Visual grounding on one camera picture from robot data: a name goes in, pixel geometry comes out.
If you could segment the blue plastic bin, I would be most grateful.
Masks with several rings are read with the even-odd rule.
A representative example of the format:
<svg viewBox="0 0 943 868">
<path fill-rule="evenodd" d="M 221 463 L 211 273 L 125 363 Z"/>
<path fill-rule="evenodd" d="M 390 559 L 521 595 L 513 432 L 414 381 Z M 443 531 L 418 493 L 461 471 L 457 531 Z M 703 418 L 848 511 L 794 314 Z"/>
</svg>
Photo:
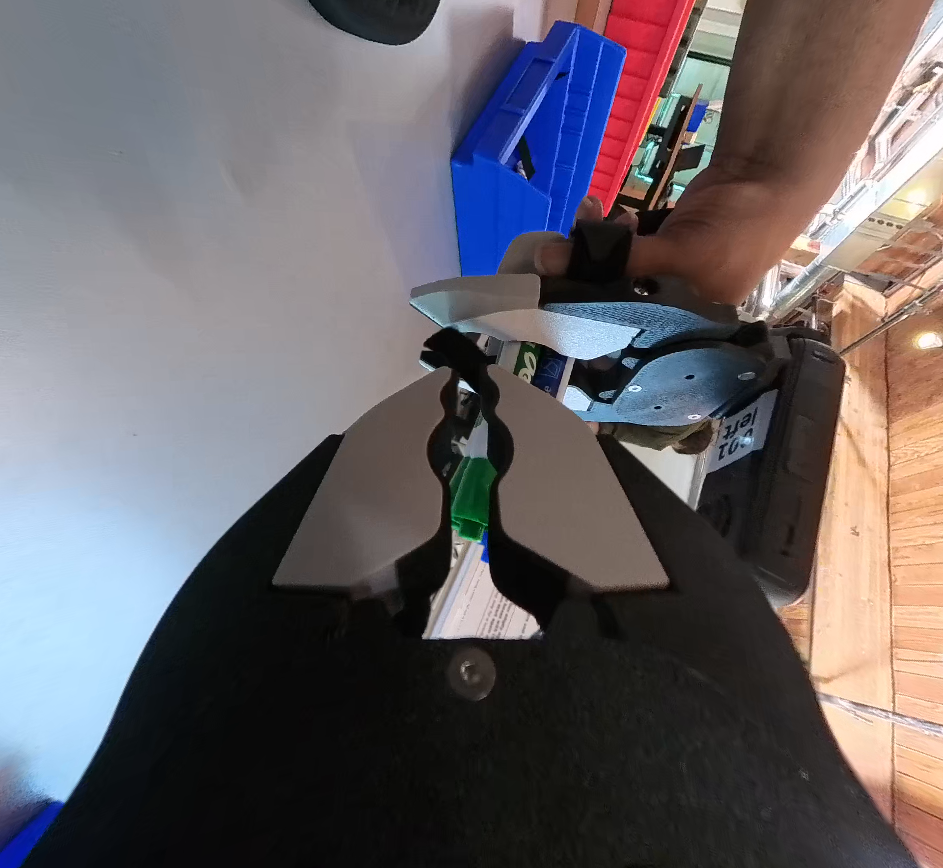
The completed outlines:
<svg viewBox="0 0 943 868">
<path fill-rule="evenodd" d="M 463 275 L 496 273 L 518 235 L 570 231 L 624 57 L 606 37 L 561 21 L 525 44 L 451 159 Z"/>
</svg>

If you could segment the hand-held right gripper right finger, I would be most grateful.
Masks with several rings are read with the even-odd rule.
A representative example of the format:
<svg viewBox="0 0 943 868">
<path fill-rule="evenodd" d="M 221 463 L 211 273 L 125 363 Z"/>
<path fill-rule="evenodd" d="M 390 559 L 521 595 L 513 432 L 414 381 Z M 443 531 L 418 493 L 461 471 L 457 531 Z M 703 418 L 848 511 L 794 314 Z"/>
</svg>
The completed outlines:
<svg viewBox="0 0 943 868">
<path fill-rule="evenodd" d="M 670 580 L 596 436 L 571 410 L 496 366 L 483 371 L 489 570 L 548 631 L 570 599 L 665 591 Z"/>
</svg>

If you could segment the person's left forearm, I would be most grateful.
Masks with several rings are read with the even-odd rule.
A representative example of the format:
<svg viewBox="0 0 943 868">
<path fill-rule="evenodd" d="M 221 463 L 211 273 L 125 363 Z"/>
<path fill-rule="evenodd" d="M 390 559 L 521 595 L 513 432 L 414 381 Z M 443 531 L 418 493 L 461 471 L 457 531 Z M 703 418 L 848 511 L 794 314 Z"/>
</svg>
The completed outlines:
<svg viewBox="0 0 943 868">
<path fill-rule="evenodd" d="M 779 258 L 863 145 L 934 0 L 747 0 L 713 155 L 730 239 Z"/>
</svg>

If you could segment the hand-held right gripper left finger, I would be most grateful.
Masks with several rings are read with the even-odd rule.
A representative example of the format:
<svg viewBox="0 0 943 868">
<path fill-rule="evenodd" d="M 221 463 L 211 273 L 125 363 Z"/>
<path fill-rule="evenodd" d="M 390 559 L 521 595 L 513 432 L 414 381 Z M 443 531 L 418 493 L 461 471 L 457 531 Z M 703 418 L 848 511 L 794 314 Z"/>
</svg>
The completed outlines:
<svg viewBox="0 0 943 868">
<path fill-rule="evenodd" d="M 454 373 L 434 370 L 362 414 L 343 434 L 274 576 L 275 588 L 398 606 L 422 636 L 448 577 L 448 486 L 430 460 L 454 398 Z"/>
</svg>

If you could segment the person's left hand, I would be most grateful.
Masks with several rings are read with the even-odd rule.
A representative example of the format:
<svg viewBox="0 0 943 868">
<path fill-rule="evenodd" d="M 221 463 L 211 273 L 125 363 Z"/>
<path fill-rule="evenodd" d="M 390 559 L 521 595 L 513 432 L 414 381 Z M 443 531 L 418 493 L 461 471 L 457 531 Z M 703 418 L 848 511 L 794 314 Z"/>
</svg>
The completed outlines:
<svg viewBox="0 0 943 868">
<path fill-rule="evenodd" d="M 652 235 L 636 235 L 623 272 L 671 276 L 703 298 L 739 305 L 802 228 L 795 186 L 778 174 L 711 164 Z"/>
</svg>

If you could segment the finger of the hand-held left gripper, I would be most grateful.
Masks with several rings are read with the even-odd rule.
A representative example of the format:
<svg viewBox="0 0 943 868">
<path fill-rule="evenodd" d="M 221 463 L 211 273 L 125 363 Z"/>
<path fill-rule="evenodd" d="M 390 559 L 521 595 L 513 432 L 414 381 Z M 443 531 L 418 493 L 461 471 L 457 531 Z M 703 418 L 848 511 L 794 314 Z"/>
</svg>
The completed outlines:
<svg viewBox="0 0 943 868">
<path fill-rule="evenodd" d="M 409 303 L 442 328 L 501 342 L 529 342 L 592 360 L 629 347 L 639 329 L 550 312 L 535 274 L 457 277 L 414 288 Z"/>
</svg>

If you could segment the red plastic bin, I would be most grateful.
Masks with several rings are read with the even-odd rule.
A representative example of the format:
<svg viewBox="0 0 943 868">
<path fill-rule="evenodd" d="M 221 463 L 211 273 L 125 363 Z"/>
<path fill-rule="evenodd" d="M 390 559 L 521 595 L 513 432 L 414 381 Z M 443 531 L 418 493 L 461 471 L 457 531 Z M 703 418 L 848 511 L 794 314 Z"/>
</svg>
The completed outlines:
<svg viewBox="0 0 943 868">
<path fill-rule="evenodd" d="M 578 0 L 576 19 L 624 49 L 590 194 L 609 212 L 629 173 L 696 0 Z"/>
</svg>

